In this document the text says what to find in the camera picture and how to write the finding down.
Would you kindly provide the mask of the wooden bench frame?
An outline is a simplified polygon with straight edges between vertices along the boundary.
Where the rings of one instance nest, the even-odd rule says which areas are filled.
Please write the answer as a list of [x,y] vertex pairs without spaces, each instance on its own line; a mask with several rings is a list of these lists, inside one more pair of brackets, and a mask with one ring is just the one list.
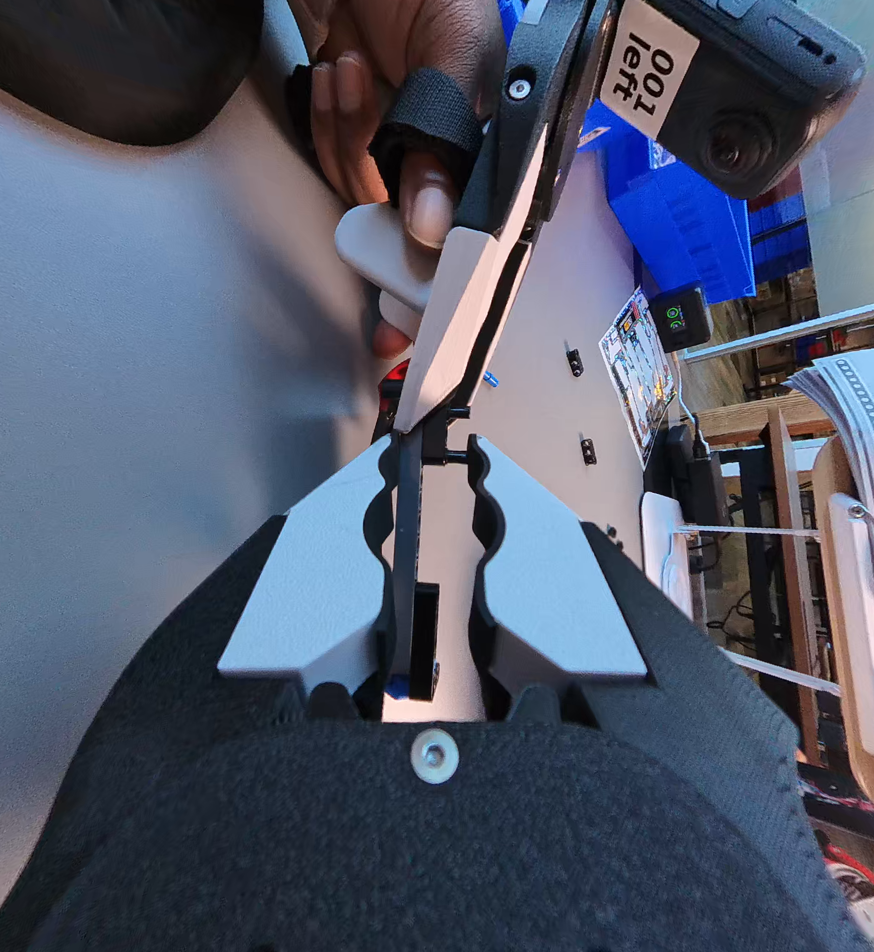
[[816,767],[830,756],[822,725],[838,713],[830,621],[811,468],[829,422],[802,423],[804,398],[740,406],[746,428],[719,434],[727,471],[729,531],[696,541],[697,609],[716,644],[757,662],[743,670],[799,732],[800,753]]

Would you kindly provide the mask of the blue plastic bin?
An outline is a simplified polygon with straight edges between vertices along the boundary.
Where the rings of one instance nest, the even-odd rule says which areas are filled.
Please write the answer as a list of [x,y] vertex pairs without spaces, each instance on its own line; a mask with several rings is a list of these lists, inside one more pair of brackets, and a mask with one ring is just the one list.
[[681,161],[628,180],[605,173],[610,208],[660,292],[701,284],[708,303],[755,295],[746,201]]

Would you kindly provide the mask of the black power adapter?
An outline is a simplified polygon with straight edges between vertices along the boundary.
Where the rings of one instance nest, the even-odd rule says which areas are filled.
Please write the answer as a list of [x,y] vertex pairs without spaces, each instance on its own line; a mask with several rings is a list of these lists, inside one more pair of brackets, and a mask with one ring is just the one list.
[[665,448],[674,498],[683,518],[691,525],[727,526],[728,495],[718,455],[705,453],[686,424],[669,427]]

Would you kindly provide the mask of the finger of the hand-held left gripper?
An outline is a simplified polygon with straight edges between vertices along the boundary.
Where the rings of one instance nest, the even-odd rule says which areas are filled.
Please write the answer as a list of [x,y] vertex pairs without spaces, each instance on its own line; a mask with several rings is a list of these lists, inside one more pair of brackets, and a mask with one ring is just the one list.
[[504,268],[526,241],[550,124],[543,126],[500,236],[457,226],[444,240],[415,338],[394,428],[408,435],[463,382],[501,286]]

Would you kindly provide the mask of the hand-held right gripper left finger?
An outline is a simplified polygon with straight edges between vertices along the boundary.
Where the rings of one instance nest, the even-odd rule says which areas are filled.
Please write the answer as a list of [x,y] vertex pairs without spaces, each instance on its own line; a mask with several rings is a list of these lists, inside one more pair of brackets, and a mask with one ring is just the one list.
[[396,624],[382,549],[398,462],[385,435],[288,509],[217,662],[222,676],[286,681],[304,700],[339,684],[363,716],[383,714]]

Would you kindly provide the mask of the black lego chassis frame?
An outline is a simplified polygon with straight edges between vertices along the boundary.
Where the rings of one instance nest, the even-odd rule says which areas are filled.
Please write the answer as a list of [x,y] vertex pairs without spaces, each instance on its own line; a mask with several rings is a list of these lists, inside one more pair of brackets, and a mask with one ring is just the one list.
[[397,363],[380,382],[374,429],[375,437],[392,437],[398,464],[391,572],[396,641],[385,692],[396,700],[429,703],[439,680],[440,587],[419,578],[424,470],[467,462],[467,450],[449,448],[447,435],[455,422],[469,419],[470,408],[443,403],[413,430],[398,432],[408,369],[408,360]]

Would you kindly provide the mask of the person's left hand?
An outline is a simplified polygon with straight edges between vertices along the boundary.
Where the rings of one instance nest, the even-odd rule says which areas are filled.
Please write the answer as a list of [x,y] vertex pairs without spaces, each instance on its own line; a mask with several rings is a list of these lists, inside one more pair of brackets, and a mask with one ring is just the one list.
[[348,205],[381,204],[369,154],[385,94],[415,71],[443,72],[477,116],[499,100],[506,46],[496,2],[290,2],[313,65],[312,142],[324,178]]

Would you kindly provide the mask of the stack of coloured crates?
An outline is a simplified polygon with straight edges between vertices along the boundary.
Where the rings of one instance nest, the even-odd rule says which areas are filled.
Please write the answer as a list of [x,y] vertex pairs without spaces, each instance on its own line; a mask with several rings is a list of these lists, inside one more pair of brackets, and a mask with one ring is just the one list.
[[812,246],[803,192],[778,187],[749,202],[755,283],[779,280],[812,268]]

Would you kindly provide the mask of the lego sticker sheet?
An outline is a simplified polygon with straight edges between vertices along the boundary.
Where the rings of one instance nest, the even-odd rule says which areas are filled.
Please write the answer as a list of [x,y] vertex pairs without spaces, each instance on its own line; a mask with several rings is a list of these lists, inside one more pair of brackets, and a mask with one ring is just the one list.
[[674,377],[645,292],[636,287],[600,340],[628,432],[645,470],[676,395]]

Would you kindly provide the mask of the white book stand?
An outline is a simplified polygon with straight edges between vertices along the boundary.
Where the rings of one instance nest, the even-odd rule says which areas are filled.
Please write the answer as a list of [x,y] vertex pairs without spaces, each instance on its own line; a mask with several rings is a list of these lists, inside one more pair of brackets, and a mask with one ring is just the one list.
[[[714,534],[742,534],[750,537],[775,537],[783,542],[783,565],[794,574],[786,582],[788,615],[793,644],[797,649],[793,669],[723,649],[722,655],[743,670],[757,673],[763,679],[788,684],[804,696],[798,701],[799,724],[805,741],[804,753],[809,763],[819,766],[819,741],[816,720],[810,710],[815,696],[826,693],[839,699],[845,718],[848,761],[852,776],[861,791],[874,804],[874,578],[865,526],[870,512],[860,502],[844,493],[829,494],[824,508],[815,505],[816,530],[806,529],[798,513],[800,488],[794,443],[782,419],[769,445],[775,478],[775,497],[782,520],[790,526],[778,528],[714,526]],[[816,541],[821,549],[824,586],[827,596],[830,634],[833,638],[837,681],[815,676],[813,662],[808,658],[807,608],[804,601],[807,583],[803,582],[797,543]]]

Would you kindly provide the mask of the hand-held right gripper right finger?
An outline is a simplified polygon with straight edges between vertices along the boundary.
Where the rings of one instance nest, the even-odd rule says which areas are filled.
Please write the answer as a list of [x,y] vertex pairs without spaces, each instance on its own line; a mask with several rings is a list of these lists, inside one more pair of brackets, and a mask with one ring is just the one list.
[[483,547],[468,646],[487,716],[526,688],[642,684],[649,670],[584,523],[491,441],[467,440],[472,531]]

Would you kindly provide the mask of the black device green display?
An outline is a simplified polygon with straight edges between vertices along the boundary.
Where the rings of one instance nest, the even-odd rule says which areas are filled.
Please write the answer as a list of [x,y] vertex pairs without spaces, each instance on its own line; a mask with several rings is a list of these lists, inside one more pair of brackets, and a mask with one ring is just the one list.
[[708,343],[714,324],[701,284],[660,292],[648,300],[648,310],[664,353]]

